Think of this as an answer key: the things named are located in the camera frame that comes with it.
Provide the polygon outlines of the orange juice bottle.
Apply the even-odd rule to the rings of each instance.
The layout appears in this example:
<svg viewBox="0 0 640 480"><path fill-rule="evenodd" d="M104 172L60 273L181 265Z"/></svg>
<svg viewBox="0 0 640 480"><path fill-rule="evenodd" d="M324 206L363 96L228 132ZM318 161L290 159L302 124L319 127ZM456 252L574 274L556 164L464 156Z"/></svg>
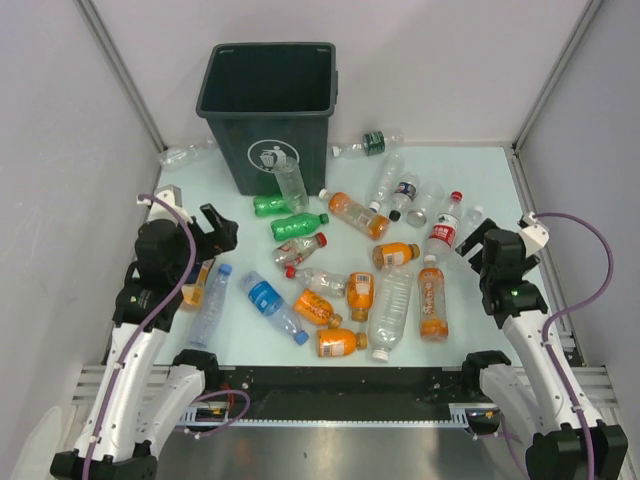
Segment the orange juice bottle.
<svg viewBox="0 0 640 480"><path fill-rule="evenodd" d="M316 326L337 329L342 323L342 316L334 311L333 306L310 289L303 290L294 302L293 308L296 313Z"/></svg>
<svg viewBox="0 0 640 480"><path fill-rule="evenodd" d="M374 266L381 270L385 267L396 267L407 264L420 256L417 244L393 242L377 245L372 252Z"/></svg>
<svg viewBox="0 0 640 480"><path fill-rule="evenodd" d="M320 358L344 357L366 350L367 335L348 329L324 329L316 332L316 353Z"/></svg>

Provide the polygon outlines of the orange juice bottle barcode up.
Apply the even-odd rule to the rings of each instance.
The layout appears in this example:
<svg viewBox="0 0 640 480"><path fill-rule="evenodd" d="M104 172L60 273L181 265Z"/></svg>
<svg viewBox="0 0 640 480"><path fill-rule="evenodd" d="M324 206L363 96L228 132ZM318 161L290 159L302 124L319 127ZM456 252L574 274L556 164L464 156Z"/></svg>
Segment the orange juice bottle barcode up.
<svg viewBox="0 0 640 480"><path fill-rule="evenodd" d="M351 318L366 322L374 302L374 276L370 272L354 272L347 282L347 303Z"/></svg>

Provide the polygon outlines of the clear bottle blue cap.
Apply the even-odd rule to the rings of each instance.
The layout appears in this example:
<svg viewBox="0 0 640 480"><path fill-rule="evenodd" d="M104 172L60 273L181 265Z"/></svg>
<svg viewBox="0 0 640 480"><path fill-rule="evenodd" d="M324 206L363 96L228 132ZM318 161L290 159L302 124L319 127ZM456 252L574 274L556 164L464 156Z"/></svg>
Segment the clear bottle blue cap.
<svg viewBox="0 0 640 480"><path fill-rule="evenodd" d="M193 348L205 349L215 327L223 316L229 278L232 266L223 263L214 277L207 280L202 305L189 331L187 343Z"/></svg>

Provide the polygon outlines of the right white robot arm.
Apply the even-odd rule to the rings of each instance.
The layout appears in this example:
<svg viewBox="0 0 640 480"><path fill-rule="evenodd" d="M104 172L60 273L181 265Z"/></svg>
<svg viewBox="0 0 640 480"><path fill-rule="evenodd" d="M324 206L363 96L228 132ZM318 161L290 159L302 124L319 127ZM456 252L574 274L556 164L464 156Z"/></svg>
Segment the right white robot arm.
<svg viewBox="0 0 640 480"><path fill-rule="evenodd" d="M528 479L616 479L628 438L609 425L580 386L564 355L539 288L526 274L540 263L550 234L542 215L524 214L519 231L485 219L457 248L479 276L485 313L514 348L526 377L500 351L469 354L461 388L473 401L492 401L503 438Z"/></svg>

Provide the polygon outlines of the yellow navy milk tea bottle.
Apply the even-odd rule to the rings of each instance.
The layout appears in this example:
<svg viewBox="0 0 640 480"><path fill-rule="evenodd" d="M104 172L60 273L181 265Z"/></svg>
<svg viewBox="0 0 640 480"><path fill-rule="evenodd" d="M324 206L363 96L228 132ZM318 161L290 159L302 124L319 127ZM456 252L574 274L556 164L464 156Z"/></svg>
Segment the yellow navy milk tea bottle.
<svg viewBox="0 0 640 480"><path fill-rule="evenodd" d="M214 259L195 263L186 283L182 286L181 309L198 310L201 307L206 283L214 264Z"/></svg>

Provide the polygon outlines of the orange juice bottle front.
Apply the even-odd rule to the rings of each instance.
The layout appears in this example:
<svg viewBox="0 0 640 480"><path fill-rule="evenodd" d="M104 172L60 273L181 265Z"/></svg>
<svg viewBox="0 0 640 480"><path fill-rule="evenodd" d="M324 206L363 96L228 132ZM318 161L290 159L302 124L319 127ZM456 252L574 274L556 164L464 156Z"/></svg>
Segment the orange juice bottle front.
<svg viewBox="0 0 640 480"><path fill-rule="evenodd" d="M348 329L324 329L316 332L316 353L320 358L344 357L366 350L367 335Z"/></svg>

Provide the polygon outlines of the red cap clear crushed bottle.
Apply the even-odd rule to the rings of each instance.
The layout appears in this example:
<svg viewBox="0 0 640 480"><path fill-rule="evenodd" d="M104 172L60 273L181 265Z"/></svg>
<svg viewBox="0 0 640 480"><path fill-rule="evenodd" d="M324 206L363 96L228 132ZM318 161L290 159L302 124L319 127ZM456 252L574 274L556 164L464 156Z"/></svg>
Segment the red cap clear crushed bottle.
<svg viewBox="0 0 640 480"><path fill-rule="evenodd" d="M346 294L347 277L317 268L287 267L285 276L322 296L341 298Z"/></svg>

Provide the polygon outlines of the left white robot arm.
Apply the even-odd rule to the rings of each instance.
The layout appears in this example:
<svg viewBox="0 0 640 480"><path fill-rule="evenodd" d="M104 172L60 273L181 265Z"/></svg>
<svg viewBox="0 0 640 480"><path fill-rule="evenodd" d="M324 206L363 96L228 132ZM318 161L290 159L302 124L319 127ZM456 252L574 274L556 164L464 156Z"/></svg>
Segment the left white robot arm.
<svg viewBox="0 0 640 480"><path fill-rule="evenodd" d="M152 479L164 443L197 398L214 397L223 384L215 354L185 348L171 364L161 391L143 402L151 371L182 301L182 287L196 263L235 249L237 223L205 204L212 229L167 200L146 195L162 217L144 223L136 259L116 298L114 328L94 406L75 445L54 455L56 479Z"/></svg>

